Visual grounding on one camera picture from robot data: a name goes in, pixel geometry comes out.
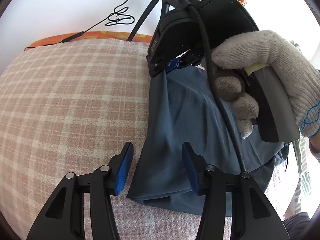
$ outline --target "thin black wire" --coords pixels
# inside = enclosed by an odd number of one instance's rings
[[[91,30],[93,27],[99,25],[100,23],[104,22],[105,20],[109,20],[109,22],[107,22],[107,23],[104,25],[105,27],[113,26],[113,25],[117,25],[117,24],[122,24],[122,25],[130,25],[130,24],[133,24],[133,23],[135,22],[135,18],[134,18],[132,15],[124,14],[126,11],[129,10],[129,6],[125,6],[125,7],[121,8],[121,9],[117,10],[119,7],[123,6],[127,1],[129,1],[129,0],[126,0],[126,1],[123,2],[122,4],[120,4],[120,5],[118,5],[117,7],[115,7],[115,8],[113,9],[113,12],[110,13],[107,18],[104,18],[102,21],[100,21],[100,22],[96,23],[95,25],[91,26],[91,27],[90,27],[89,29],[87,29],[86,31],[84,31],[84,32],[79,32],[79,33],[76,33],[76,34],[74,34],[74,35],[77,35],[77,34],[80,34],[80,33],[81,33],[80,36],[82,36],[83,34],[85,34],[86,32],[88,32],[89,30]],[[130,19],[132,19],[131,22],[121,22],[121,21],[124,21],[124,20],[130,20]],[[69,40],[70,37],[71,37],[71,36],[69,36],[69,37],[67,37],[67,38],[65,38],[65,39],[63,39],[62,41],[59,41],[59,42],[57,42],[57,43],[45,44],[45,45],[42,45],[42,46],[55,45],[55,44],[58,44],[58,43],[64,43],[64,42],[68,42],[68,41],[73,40],[73,39],[70,39],[70,40]],[[24,50],[26,50],[26,49],[33,49],[33,48],[35,48],[35,47],[26,47]]]
[[[233,127],[230,123],[230,119],[228,117],[228,114],[227,114],[226,110],[224,109],[224,106],[218,96],[217,89],[216,89],[215,84],[213,82],[213,72],[212,72],[213,62],[210,57],[211,51],[210,51],[210,43],[209,43],[207,30],[205,28],[204,22],[200,16],[199,12],[197,11],[197,9],[192,4],[189,4],[187,6],[187,8],[191,11],[191,13],[194,15],[194,17],[196,18],[196,20],[199,24],[200,33],[201,33],[203,44],[204,44],[204,53],[205,53],[205,59],[206,59],[206,65],[207,65],[207,75],[208,75],[209,87],[210,87],[211,93],[213,95],[213,99],[216,102],[217,107],[222,115],[222,118],[227,126],[233,147],[235,148],[235,151],[237,154],[237,158],[238,158],[241,172],[244,172],[244,171],[246,171],[246,168],[244,165],[244,160],[243,160],[243,156],[242,156],[238,141],[236,139],[235,132],[234,132]]]

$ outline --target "orange fabric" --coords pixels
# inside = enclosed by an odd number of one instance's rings
[[[41,40],[35,41],[29,47],[39,47],[46,44],[57,43],[73,34],[76,34],[76,33],[67,33],[67,34],[56,35],[56,36],[48,37],[45,39],[41,39]],[[125,41],[129,37],[129,35],[130,33],[124,33],[124,32],[87,32],[84,35],[78,38],[75,38],[72,41],[79,41],[79,40],[86,40],[86,39],[117,39],[117,40]],[[136,34],[132,41],[150,43],[151,39],[152,39],[152,36]]]

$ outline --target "folded garment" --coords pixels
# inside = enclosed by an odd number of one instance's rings
[[[206,79],[204,70],[192,66],[169,74],[163,71],[152,78],[148,134],[128,198],[144,205],[201,215],[204,196],[192,191],[181,156],[185,141],[207,163],[226,173],[240,173],[236,152]],[[265,190],[275,165],[286,159],[287,147],[262,141],[256,126],[249,137],[242,139],[230,105],[226,102],[223,105],[247,171]],[[227,194],[227,216],[231,216],[230,194]]]

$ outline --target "gloved hand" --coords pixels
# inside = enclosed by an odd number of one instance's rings
[[[301,134],[312,137],[320,131],[320,73],[278,34],[266,30],[236,35],[214,49],[211,59],[223,69],[244,68],[256,62],[269,64],[284,85]],[[232,93],[242,89],[235,77],[216,78],[215,84],[218,90]],[[244,93],[230,104],[241,135],[249,136],[250,119],[259,113],[257,102]]]

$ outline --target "hand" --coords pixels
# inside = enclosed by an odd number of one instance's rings
[[[318,134],[320,127],[320,73],[305,57],[272,31],[242,33],[225,40],[214,49],[212,61],[223,69],[240,69],[260,62],[272,66],[288,94],[293,113],[305,137]],[[234,78],[217,78],[219,90],[239,88]],[[237,125],[243,137],[252,131],[251,118],[258,116],[258,104],[248,94],[231,102]]]

